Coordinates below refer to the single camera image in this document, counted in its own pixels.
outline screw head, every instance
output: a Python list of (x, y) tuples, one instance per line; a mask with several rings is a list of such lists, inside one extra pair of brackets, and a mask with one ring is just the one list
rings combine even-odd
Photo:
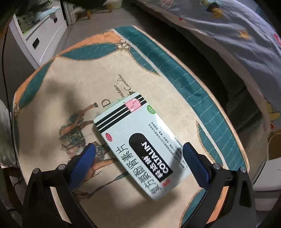
[(244, 167), (241, 167), (240, 170), (241, 170), (241, 172), (243, 172), (243, 173), (246, 173), (246, 172), (247, 172), (247, 170), (246, 170)]
[(60, 165), (58, 166), (58, 169), (59, 169), (59, 170), (64, 170), (64, 169), (65, 169), (65, 167), (66, 167), (66, 165), (65, 165), (65, 164), (60, 164)]
[(32, 172), (33, 172), (34, 174), (36, 174), (36, 173), (39, 172), (39, 169), (38, 169), (38, 168), (35, 168)]
[(218, 164), (218, 163), (214, 163), (214, 164), (213, 164), (213, 167), (214, 167), (215, 169), (220, 169), (220, 168), (221, 168), (221, 165)]

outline yellow star print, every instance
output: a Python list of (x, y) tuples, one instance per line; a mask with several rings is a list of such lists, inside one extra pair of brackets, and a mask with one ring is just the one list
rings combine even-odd
[(244, 30), (244, 31), (239, 31), (239, 33), (240, 33), (240, 36), (239, 36), (239, 37), (244, 38), (245, 40), (251, 38), (251, 36), (249, 36), (249, 35), (248, 35), (248, 32), (245, 31), (245, 30)]

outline white stripe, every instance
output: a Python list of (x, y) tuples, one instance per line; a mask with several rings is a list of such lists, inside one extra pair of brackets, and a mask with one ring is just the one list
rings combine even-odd
[(105, 121), (107, 121), (109, 118), (115, 116), (117, 113), (121, 112), (121, 111), (124, 110), (125, 108), (127, 108), (127, 106), (125, 106), (124, 108), (122, 108), (120, 111), (116, 112), (114, 115), (111, 115), (111, 116), (108, 117), (106, 120), (102, 121), (100, 124), (96, 125), (96, 127), (98, 127), (99, 125), (101, 125), (102, 123), (104, 123)]
[(114, 120), (110, 121), (107, 125), (103, 126), (102, 128), (99, 129), (99, 131), (101, 131), (104, 127), (108, 126), (110, 123), (112, 123)]

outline red logo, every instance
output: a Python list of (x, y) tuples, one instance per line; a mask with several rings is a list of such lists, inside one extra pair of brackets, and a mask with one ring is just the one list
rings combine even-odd
[(109, 142), (112, 141), (112, 137), (111, 137), (111, 135), (110, 135), (109, 133), (105, 133), (105, 137), (107, 138), (107, 140), (108, 140)]
[(281, 39), (280, 39), (280, 37), (279, 37), (276, 33), (274, 33), (273, 36), (274, 36), (274, 38), (276, 39), (276, 41), (279, 43), (279, 45), (281, 45)]
[(125, 103), (125, 105), (130, 110), (130, 112), (133, 112), (141, 106), (141, 103), (139, 102), (139, 100), (133, 98), (133, 99), (127, 101)]
[(166, 187), (171, 181), (169, 179), (165, 180), (165, 182), (162, 183), (163, 187)]

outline wooden leg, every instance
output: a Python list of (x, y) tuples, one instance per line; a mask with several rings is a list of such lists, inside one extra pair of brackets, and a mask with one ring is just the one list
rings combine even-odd
[(112, 9), (113, 9), (113, 5), (111, 3), (109, 3), (108, 5), (106, 5), (106, 8), (109, 9), (109, 12), (112, 13)]
[(87, 17), (88, 19), (91, 19), (91, 10), (87, 10)]

